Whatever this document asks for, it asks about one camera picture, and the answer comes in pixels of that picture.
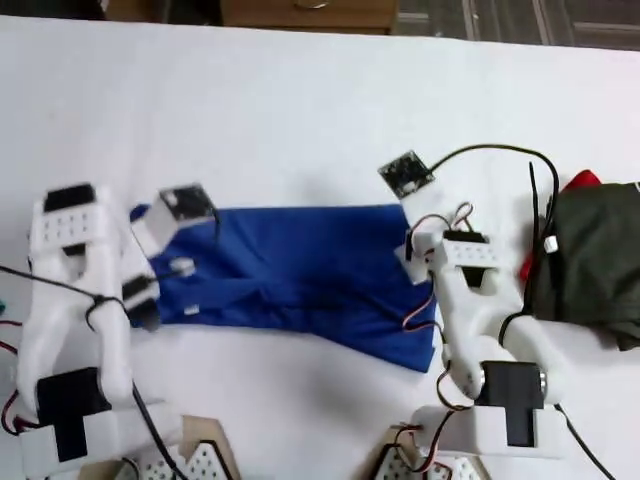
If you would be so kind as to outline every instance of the black cable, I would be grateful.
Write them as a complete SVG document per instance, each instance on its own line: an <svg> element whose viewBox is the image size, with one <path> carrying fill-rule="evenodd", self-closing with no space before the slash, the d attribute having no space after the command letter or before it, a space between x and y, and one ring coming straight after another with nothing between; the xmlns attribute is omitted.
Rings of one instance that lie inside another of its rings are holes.
<svg viewBox="0 0 640 480"><path fill-rule="evenodd" d="M69 285L63 282L58 282L56 280L50 280L44 277L39 277L37 275L33 275L28 272L21 272L19 270L14 270L13 268L5 267L4 265L0 265L0 272L5 272L10 275L15 275L17 277L26 278L26 279L37 281L37 282L48 283L49 285L54 285L56 287L64 288L64 289L88 296L93 300L93 304L85 312L85 321L87 322L87 325L89 326L89 328L93 331L95 330L91 326L91 323L89 322L89 317L91 313L93 313L97 308L99 308L100 306L104 305L107 302L111 302L111 301L117 302L122 308L122 310L124 311L125 315L129 317L129 314L124 306L124 303L122 303L122 300L120 300L117 297L106 297L104 295L94 294L86 290L82 290L80 288L74 287L73 285ZM180 471L176 463L171 458L171 455L167 450L167 446L162 441L162 437L158 433L158 430L156 429L156 426L153 423L153 419L151 418L151 415L149 414L149 411L147 410L147 407L144 404L142 397L140 396L140 392L138 392L135 382L133 382L133 398L136 402L136 405L138 406L138 409L140 410L140 414L142 415L142 418L146 423L147 428L149 429L149 433L151 434L151 437L153 438L153 441L156 444L156 447L158 448L158 451L164 458L164 461L173 470L174 475L176 475L181 480L189 480L187 476Z"/></svg>
<svg viewBox="0 0 640 480"><path fill-rule="evenodd" d="M565 412L564 409L562 408L562 405L557 403L554 405L554 408L560 413L562 413L562 415L564 415L564 418L567 421L567 428L571 432L571 435L573 435L573 438L576 440L576 442L578 442L578 445L580 445L580 448L582 448L582 451L587 455L587 457L589 457L589 460L591 460L591 463L593 463L596 466L596 468L600 470L600 472L602 472L602 474L605 477L607 477L609 480L616 480L616 477L614 477L611 474L611 472L609 472L609 470L607 470L605 466L602 465L602 463L600 463L600 460L598 460L598 458L593 454L593 452L587 446L587 444L584 443L584 440L582 440L582 437L580 437L580 435L576 431L575 427L571 423L571 420L569 420L569 416L567 415L567 412Z"/></svg>
<svg viewBox="0 0 640 480"><path fill-rule="evenodd" d="M531 252L535 252L537 250L538 242L540 241L540 212L538 210L538 188L536 187L536 175L533 171L533 163L529 162L529 179L531 180L531 199L533 201L533 238L531 240ZM536 259L531 259L531 268L529 269L529 273L534 269L533 262ZM532 307L533 304L533 282L527 281L524 289L524 305L523 310L528 310Z"/></svg>
<svg viewBox="0 0 640 480"><path fill-rule="evenodd" d="M162 458L164 458L164 461L167 462L167 465L169 465L169 468L171 468L173 473L177 475L178 478L180 478L181 480L189 480L187 476L180 471L180 469L176 465L176 462L173 461L173 458L171 458L171 455L167 450L167 446L162 441L162 437L158 433L158 430L156 429L156 426L153 423L153 419L149 414L149 410L147 410L147 406L144 404L144 400L140 396L138 387L136 387L136 382L133 382L133 399L135 400L136 405L138 405L138 408L140 409L140 413L142 414L142 418L144 419L144 422L147 424L147 427L149 428L149 433L151 433L151 436L153 437L153 441L158 447L158 450L160 451L160 455L162 455Z"/></svg>
<svg viewBox="0 0 640 480"><path fill-rule="evenodd" d="M462 410L469 410L473 405L466 406L466 405L453 404L449 400L447 400L447 398L442 393L442 390L440 389L440 385L442 384L442 381L447 377L450 370L451 370L451 360L447 361L447 364L445 365L444 370L436 380L436 393L438 394L438 399L440 400L440 403L442 403L449 410L455 410L456 412L461 412Z"/></svg>
<svg viewBox="0 0 640 480"><path fill-rule="evenodd" d="M542 160L545 163L545 165L549 168L549 171L551 172L551 177L553 178L553 190L551 192L551 198L550 198L550 201L549 201L547 222L545 223L543 231L541 232L542 233L542 238L546 238L547 233L549 232L549 229L551 228L551 220L552 220L553 215L555 213L556 199L557 199L558 193L560 191L560 177L558 176L558 171L556 170L556 167L553 165L551 160L549 160L542 153L540 153L540 152L538 152L536 150L528 149L528 148L516 147L514 145L505 145L505 144L501 144L501 143L479 143L479 144L476 144L476 145L469 145L469 146L466 146L466 147L463 147L463 148L459 148L458 150L455 150L455 151L449 153L444 158L438 160L436 163L434 163L431 166L431 168L430 168L431 173L435 172L438 168L440 168L446 162L451 160L453 157L456 157L456 156L458 156L458 155L460 155L462 153L465 153L465 152L470 152L472 150L483 150L483 149L509 150L509 151L512 151L512 152L518 152L518 153L524 153L526 155L532 155L532 156L537 157L540 160Z"/></svg>
<svg viewBox="0 0 640 480"><path fill-rule="evenodd" d="M504 337L507 334L507 329L509 328L509 325L511 324L511 322L516 318L524 317L525 315L529 315L529 314L524 311L515 312L509 315L507 318L505 318L502 321L502 324L500 325L500 332L498 333L498 343L500 344L501 347L504 346Z"/></svg>
<svg viewBox="0 0 640 480"><path fill-rule="evenodd" d="M133 468L134 472L136 472L136 480L140 480L140 468L138 464L128 457L122 457L122 461Z"/></svg>
<svg viewBox="0 0 640 480"><path fill-rule="evenodd" d="M28 280L35 280L36 282L48 283L49 285L53 285L56 287L66 288L67 290L71 290L72 292L80 293L82 295L86 295L91 299L95 299L97 295L87 292L86 290L82 290L81 288L74 287L73 285L69 285L64 282L58 282L56 280L50 280L48 278L39 277L37 275L33 275L28 272L21 272L20 270L14 270L13 268L5 267L4 265L0 265L0 272L8 273L9 275L15 275L16 277L26 278Z"/></svg>

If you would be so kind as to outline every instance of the red cloth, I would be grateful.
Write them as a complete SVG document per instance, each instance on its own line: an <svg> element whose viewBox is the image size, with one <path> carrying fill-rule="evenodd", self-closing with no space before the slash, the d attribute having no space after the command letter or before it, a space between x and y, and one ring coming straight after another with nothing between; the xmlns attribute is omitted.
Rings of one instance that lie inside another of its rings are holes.
<svg viewBox="0 0 640 480"><path fill-rule="evenodd" d="M578 175L573 177L573 180L567 183L567 186L564 187L562 191L564 192L565 190L571 190L572 188L595 187L601 184L602 182L600 181L600 179L596 177L591 170L583 170ZM529 254L527 255L527 259L522 264L522 267L520 267L519 276L523 282L526 282L527 278L529 278L529 271L531 270L531 262L532 262L531 254Z"/></svg>

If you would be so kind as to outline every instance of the blue fabric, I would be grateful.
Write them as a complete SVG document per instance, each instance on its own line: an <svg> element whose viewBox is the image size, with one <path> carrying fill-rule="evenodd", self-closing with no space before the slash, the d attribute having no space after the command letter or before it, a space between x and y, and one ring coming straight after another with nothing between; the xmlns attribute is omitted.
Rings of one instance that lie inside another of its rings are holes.
<svg viewBox="0 0 640 480"><path fill-rule="evenodd" d="M220 211L217 242L215 229L185 229L151 260L159 276L171 272L175 257L193 258L197 267L190 277L160 282L163 324L312 333L427 371L432 329L401 327L431 285L411 285L393 253L407 229L400 206L230 209ZM184 315L191 305L200 313ZM434 308L413 321L432 320Z"/></svg>

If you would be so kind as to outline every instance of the electrical wire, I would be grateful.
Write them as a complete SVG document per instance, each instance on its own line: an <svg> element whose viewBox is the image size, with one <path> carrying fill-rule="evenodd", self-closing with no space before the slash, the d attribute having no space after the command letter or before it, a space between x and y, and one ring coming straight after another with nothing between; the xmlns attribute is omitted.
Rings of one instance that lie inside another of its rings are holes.
<svg viewBox="0 0 640 480"><path fill-rule="evenodd" d="M445 465L441 462L433 462L433 465L436 467L434 468L436 474L440 473L438 468L442 468L447 472L447 478L445 480L451 480L453 478L453 469L449 465Z"/></svg>
<svg viewBox="0 0 640 480"><path fill-rule="evenodd" d="M534 244L532 250L533 250L533 264L531 267L531 271L529 273L529 277L528 277L528 282L531 282L531 286L529 287L530 289L534 289L535 288L535 283L537 282L537 274L538 274L538 266L539 266L539 262L536 261L536 259L540 258L540 255L542 254L543 248L544 248L544 242L542 240L544 240L545 238L547 238L549 236L549 234L551 233L551 229L553 227L553 219L554 219L554 215L555 215L555 209L556 209L556 202L557 202L557 198L558 198L558 194L560 191L560 177L558 176L558 171L556 170L556 167L553 165L553 163L551 162L551 160L549 160L549 158L547 158L545 155L543 155L542 153L536 151L536 150L531 150L528 148L523 148L523 147L516 147L514 145L506 145L506 144L500 144L500 143L480 143L480 144L476 144L476 145L469 145L463 148L459 148L458 150L455 150L451 153L449 153L448 155L446 155L444 158L438 160L436 163L434 163L430 170L431 173L435 172L438 168L440 168L442 165L444 165L446 162L448 162L449 160L451 160L452 158L465 153L465 152L469 152L472 150L482 150L482 149L489 149L489 150L508 150L508 151L513 151L513 152L518 152L518 153L523 153L525 155L531 155L534 156L536 158L539 158L540 160L542 160L544 162L544 164L547 166L547 168L549 169L550 173L551 173L551 177L553 179L553 188L551 191L551 197L549 199L549 204L548 204L548 208L547 208L547 219L545 222L544 227L542 228L542 230L540 231L540 236L539 239L541 241L536 241L536 243ZM525 303L525 305L523 305L523 311L525 312L529 312L531 311L531 304L530 303Z"/></svg>
<svg viewBox="0 0 640 480"><path fill-rule="evenodd" d="M3 320L2 323L0 323L0 325L22 326L20 322L14 322L12 320ZM0 341L0 348L7 350L8 352L14 355L18 355L18 349L13 345L9 345L8 343ZM2 407L2 412L0 413L0 426L2 426L2 429L5 432L7 432L9 435L12 435L14 437L22 433L27 428L40 427L39 424L30 422L29 420L22 418L20 415L16 415L15 418L13 419L14 429L11 430L7 422L7 416L9 415L9 409L11 408L11 406L13 405L13 403L16 401L17 398L18 398L18 391L14 390L11 396L9 397L9 399L7 400L7 402Z"/></svg>
<svg viewBox="0 0 640 480"><path fill-rule="evenodd" d="M442 335L442 327L440 326L439 323L433 320L426 320L416 325L409 325L409 322L414 317L419 315L422 311L424 311L425 308L431 305L431 302L433 302L436 288L435 288L435 283L433 281L433 275L431 274L431 272L429 272L429 275L431 276L431 291L429 292L429 296L424 302L422 302L422 304L420 304L417 308L414 308L411 312L409 312L404 316L404 318L402 319L402 330L404 330L405 332L417 332L418 330L422 330L423 328L435 327L440 330L440 334Z"/></svg>
<svg viewBox="0 0 640 480"><path fill-rule="evenodd" d="M5 343L1 340L0 340L0 348L13 353L14 355L18 354L18 349L16 347L14 347L13 345L9 345L8 343Z"/></svg>
<svg viewBox="0 0 640 480"><path fill-rule="evenodd" d="M458 205L458 208L456 209L456 213L453 214L453 221L451 222L453 227L456 228L461 223L464 223L467 229L470 232L473 232L474 231L473 227L469 222L469 217L473 213L473 209L474 207L471 202L462 202L460 205Z"/></svg>
<svg viewBox="0 0 640 480"><path fill-rule="evenodd" d="M529 181L531 182L531 200L533 207L533 238L531 239L531 250L536 251L536 246L540 241L540 212L538 210L538 188L536 186L536 175L533 170L533 163L529 162ZM527 282L524 292L524 305L532 305L533 292L532 285Z"/></svg>
<svg viewBox="0 0 640 480"><path fill-rule="evenodd" d="M11 405L13 405L13 402L16 401L16 398L18 398L18 391L14 390L9 397L9 400L7 400L7 403L5 403L4 407L2 407L2 413L0 414L0 424L2 425L2 429L9 435L14 437L18 436L18 432L11 430L9 424L7 423L7 416L9 415L9 409L11 408Z"/></svg>
<svg viewBox="0 0 640 480"><path fill-rule="evenodd" d="M571 432L571 435L573 436L573 438L575 439L576 442L578 442L578 445L580 445L580 448L582 449L582 451L587 455L587 457L589 457L589 460L591 460L591 463L593 463L596 468L598 470L600 470L600 472L609 480L616 480L616 478L611 474L611 472L609 472L609 470L607 470L605 468L604 465L602 465L602 463L600 462L600 460L598 460L598 457L596 457L594 455L594 453L591 451L591 449L587 446L587 444L584 442L584 440L582 440L582 437L578 434L577 430L575 429L575 427L573 426L573 424L571 423L571 420L569 420L569 416L567 415L567 412L564 411L564 409L562 408L562 405L560 405L559 403L555 404L553 406L557 411L559 411L560 413L562 413L562 415L564 415L565 420L567 421L567 428L569 429L569 432Z"/></svg>
<svg viewBox="0 0 640 480"><path fill-rule="evenodd" d="M502 324L500 324L500 331L498 332L498 343L501 347L504 347L504 337L507 334L507 329L509 328L511 322L518 317L524 317L526 315L529 314L525 311L515 312L502 321Z"/></svg>
<svg viewBox="0 0 640 480"><path fill-rule="evenodd" d="M412 466L407 461L407 459L405 458L404 452L400 450L401 445L399 443L399 439L403 433L407 433L407 432L415 433L423 430L422 425L403 425L398 429L393 441L393 446L394 446L394 449L396 450L396 453L398 454L398 457L400 457L402 462L411 471L411 473L425 473L436 463L435 458L436 458L436 455L438 454L438 442L440 441L440 437L442 436L442 432L444 431L445 425L447 424L447 422L453 416L454 413L456 413L456 410L449 410L444 415L442 421L438 425L438 428L436 428L436 431L433 434L431 445L429 446L429 453L425 457L424 461L418 467Z"/></svg>
<svg viewBox="0 0 640 480"><path fill-rule="evenodd" d="M189 480L187 476L180 471L180 469L176 465L176 462L173 461L173 458L171 458L171 455L167 450L167 446L162 441L162 437L158 433L158 430L156 429L156 426L153 423L153 419L149 414L149 410L147 410L147 406L144 404L144 400L140 396L140 392L138 391L136 382L133 382L133 399L138 405L138 408L140 409L140 413L142 414L142 418L144 419L144 422L147 424L147 428L149 428L149 433L151 433L151 436L153 437L153 441L158 447L158 450L160 451L162 458L164 458L164 461L167 462L167 465L169 465L169 468L171 468L173 473L178 478L180 478L181 480Z"/></svg>
<svg viewBox="0 0 640 480"><path fill-rule="evenodd" d="M450 370L451 370L451 360L447 361L447 364L445 365L443 372L438 376L438 379L436 380L436 393L438 394L438 399L440 400L440 403L442 403L449 410L454 410L456 412L469 410L471 408L471 405L467 406L467 405L451 403L449 400L447 400L447 398L442 393L442 390L440 389L442 381L447 377Z"/></svg>
<svg viewBox="0 0 640 480"><path fill-rule="evenodd" d="M22 323L16 322L14 320L0 320L0 326L1 325L10 325L10 326L13 326L13 327L21 327Z"/></svg>
<svg viewBox="0 0 640 480"><path fill-rule="evenodd" d="M118 303L120 305L120 307L124 311L125 315L127 315L127 317L129 316L128 313L127 313L127 310L126 310L126 308L124 306L124 303L122 303L122 300L120 300L117 297L107 297L107 296L104 296L104 295L94 294L94 293L88 292L86 290L82 290L80 288L77 288L77 287L75 287L73 285L68 285L68 284L66 284L64 282L58 282L56 280L50 280L48 278L39 277L37 275L33 275L33 274L27 273L27 272L21 272L19 270L14 270L13 268L9 268L9 267L6 267L4 265L0 265L0 272L5 272L5 273L8 273L10 275L15 275L15 276L18 276L18 277L21 277L21 278L25 278L25 279L28 279L28 280L32 280L32 281L47 283L49 285L53 285L53 286L56 286L56 287L64 288L64 289L67 289L67 290L70 290L70 291L73 291L73 292L76 292L76 293L79 293L81 295L85 295L85 296L91 298L93 300L93 304L85 312L85 321L86 321L87 325L89 326L89 328L91 330L94 330L93 327L91 326L91 322L89 321L91 313L93 313L97 308L101 307L102 305L104 305L107 302L115 301L116 303ZM4 348L9 347L9 348L7 348L9 351L11 351L12 353L16 353L17 354L17 350L15 349L15 347L12 347L11 345L7 345L7 344L4 344L4 345L5 345ZM136 387L135 382L133 382L132 387L133 387L133 398L134 398L134 400L136 402L136 405L138 406L138 409L140 410L140 414L142 415L142 418L143 418L145 424L147 425L147 428L149 429L149 433L151 434L151 437L153 438L153 441L156 444L156 447L158 448L158 450L160 451L160 454L162 455L164 461L173 470L173 473L174 473L175 476L177 476L181 480L188 480L187 476L180 471L180 469L178 468L176 463L173 461L173 458L171 458L171 455L169 454L169 452L167 450L167 446L162 441L162 437L158 433L158 430L156 429L156 426L153 423L153 419L151 418L151 415L149 414L149 411L147 410L147 406L145 405L144 400L142 400L142 397L140 396L140 392L138 392L138 389ZM5 427L5 423L6 423L5 422L5 409L3 409L3 415L2 415L2 426L3 426L3 428Z"/></svg>
<svg viewBox="0 0 640 480"><path fill-rule="evenodd" d="M131 468L133 468L133 471L136 473L136 480L140 480L141 475L140 475L140 467L138 467L138 464L128 457L122 457L122 461L127 465L129 465Z"/></svg>
<svg viewBox="0 0 640 480"><path fill-rule="evenodd" d="M428 213L427 215L423 215L422 217L420 217L418 219L418 221L416 223L413 224L413 226L409 229L409 232L408 232L409 244L411 245L411 250L412 251L414 251L414 252L418 251L416 249L416 245L415 245L415 242L414 242L414 236L415 236L416 230L424 222L426 222L427 220L433 219L433 218L435 218L437 220L440 220L441 222L444 222L444 224L447 226L447 228L449 230L453 229L453 227L451 226L451 222L449 222L449 220L447 220L444 216L440 215L439 213Z"/></svg>

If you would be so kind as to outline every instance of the white tablecloth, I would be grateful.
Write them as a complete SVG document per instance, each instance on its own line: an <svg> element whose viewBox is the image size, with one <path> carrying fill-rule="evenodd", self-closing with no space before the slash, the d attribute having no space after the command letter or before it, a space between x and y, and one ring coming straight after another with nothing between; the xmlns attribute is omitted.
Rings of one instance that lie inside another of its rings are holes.
<svg viewBox="0 0 640 480"><path fill-rule="evenodd" d="M0 17L0 262L25 266L32 202L78 181L111 185L126 206L193 180L220 207L388 203L378 166L485 141L539 149L565 181L585 167L637 180L639 83L637 53ZM480 152L438 173L442 197L425 212L473 201L474 226L515 266L531 219L526 162ZM0 277L9 316L26 317L29 294ZM572 365L563 403L576 427L617 478L636 478L640 350L548 329ZM141 388L220 419L245 478L349 478L388 425L436 402L439 353L420 375L286 333L165 328L135 340ZM571 453L488 467L498 479L600 478ZM0 437L0 456L2 478L20 478L18 443Z"/></svg>

